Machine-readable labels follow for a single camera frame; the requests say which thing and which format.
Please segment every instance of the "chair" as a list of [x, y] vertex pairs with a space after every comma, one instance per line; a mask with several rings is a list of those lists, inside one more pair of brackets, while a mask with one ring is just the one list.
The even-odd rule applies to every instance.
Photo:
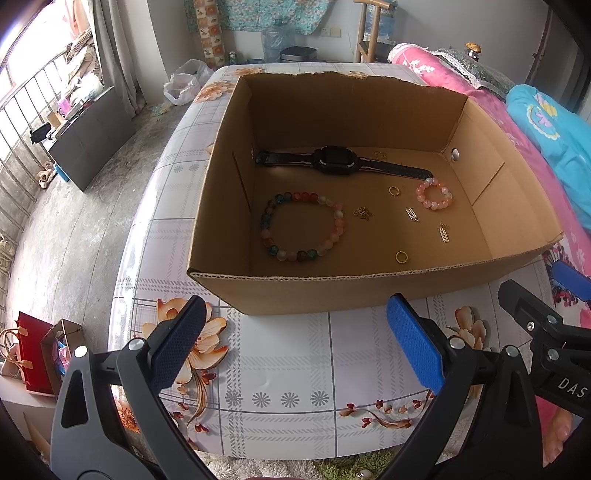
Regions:
[[[392, 45], [378, 42], [379, 16], [382, 8], [390, 10], [393, 4], [387, 0], [353, 0], [353, 2], [361, 4], [361, 19], [359, 20], [359, 32], [357, 33], [355, 61], [360, 62], [363, 57], [365, 63], [386, 63], [388, 61], [388, 53], [392, 50]], [[368, 4], [374, 5], [376, 9], [369, 41], [366, 41], [363, 39], [363, 34], [365, 32], [365, 17], [367, 15]]]

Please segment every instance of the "floral tablecloth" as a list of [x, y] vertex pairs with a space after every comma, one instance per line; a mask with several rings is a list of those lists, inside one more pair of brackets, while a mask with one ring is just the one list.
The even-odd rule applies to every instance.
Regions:
[[[250, 71], [337, 71], [423, 83], [406, 67], [388, 64], [283, 63]], [[243, 72], [225, 67], [212, 76], [155, 166], [121, 260], [109, 349], [147, 335], [158, 321], [174, 317], [191, 295], [200, 295], [212, 307], [211, 320], [178, 383], [160, 395], [195, 449], [245, 458], [315, 459], [400, 444], [430, 398], [393, 337], [384, 306], [247, 316], [186, 275], [210, 152]], [[552, 304], [542, 259], [510, 277]], [[511, 343], [527, 360], [529, 336], [496, 298], [503, 280], [411, 304], [419, 315], [455, 329], [473, 345], [499, 351]], [[121, 402], [120, 407], [133, 428], [129, 410]]]

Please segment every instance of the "white plastic bag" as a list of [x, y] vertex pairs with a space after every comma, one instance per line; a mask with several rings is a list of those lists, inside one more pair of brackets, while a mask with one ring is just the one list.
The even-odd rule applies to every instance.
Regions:
[[175, 105], [191, 102], [209, 80], [213, 71], [201, 60], [189, 60], [164, 84], [164, 96]]

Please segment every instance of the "watch face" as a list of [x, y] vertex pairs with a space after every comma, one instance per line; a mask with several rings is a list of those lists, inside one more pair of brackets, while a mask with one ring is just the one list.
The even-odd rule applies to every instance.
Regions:
[[328, 165], [349, 165], [351, 150], [345, 147], [324, 147], [324, 161]]

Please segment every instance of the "corrugated cardboard edge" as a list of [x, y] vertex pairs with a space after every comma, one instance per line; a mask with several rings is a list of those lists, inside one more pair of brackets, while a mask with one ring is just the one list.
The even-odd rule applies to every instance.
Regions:
[[[563, 235], [557, 236], [553, 241], [552, 244], [555, 244]], [[522, 255], [533, 254], [537, 252], [539, 249], [530, 250], [527, 252], [522, 252], [517, 255], [511, 255], [504, 257], [505, 259], [521, 257]], [[435, 267], [435, 268], [425, 268], [423, 270], [405, 270], [401, 272], [391, 272], [391, 273], [375, 273], [371, 275], [340, 275], [336, 277], [254, 277], [249, 275], [224, 275], [224, 274], [214, 274], [214, 273], [201, 273], [194, 268], [187, 269], [187, 275], [192, 278], [229, 278], [232, 280], [258, 280], [258, 281], [330, 281], [330, 280], [361, 280], [363, 278], [392, 278], [392, 277], [401, 277], [404, 275], [410, 274], [421, 274], [421, 273], [428, 273], [433, 271], [444, 271], [444, 270], [453, 270], [455, 268], [461, 267], [470, 267], [472, 265], [482, 265], [487, 263], [497, 262], [498, 259], [490, 259], [490, 260], [483, 260], [481, 262], [469, 262], [463, 264], [456, 264], [456, 265], [446, 265], [445, 267]]]

